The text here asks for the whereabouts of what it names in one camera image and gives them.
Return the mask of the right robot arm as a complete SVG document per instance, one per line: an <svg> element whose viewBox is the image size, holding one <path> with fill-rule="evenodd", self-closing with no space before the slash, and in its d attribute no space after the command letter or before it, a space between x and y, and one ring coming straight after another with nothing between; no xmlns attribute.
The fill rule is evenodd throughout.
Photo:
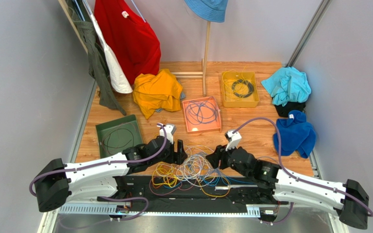
<svg viewBox="0 0 373 233"><path fill-rule="evenodd" d="M301 175L256 159L242 147L228 150L217 146L205 158L214 169L231 168L246 177L262 190L265 198L308 205L337 216L350 227L368 228L369 195L355 180L340 183Z"/></svg>

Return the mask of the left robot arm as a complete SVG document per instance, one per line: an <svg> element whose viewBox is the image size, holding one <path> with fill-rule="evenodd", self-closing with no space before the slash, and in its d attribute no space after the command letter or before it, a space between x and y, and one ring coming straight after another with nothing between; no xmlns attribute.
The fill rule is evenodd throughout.
<svg viewBox="0 0 373 233"><path fill-rule="evenodd" d="M34 178L30 191L42 213L71 201L127 201L124 176L140 173L160 163L181 165L187 158L182 140L177 146L163 136L138 144L115 155L84 163L51 160Z"/></svg>

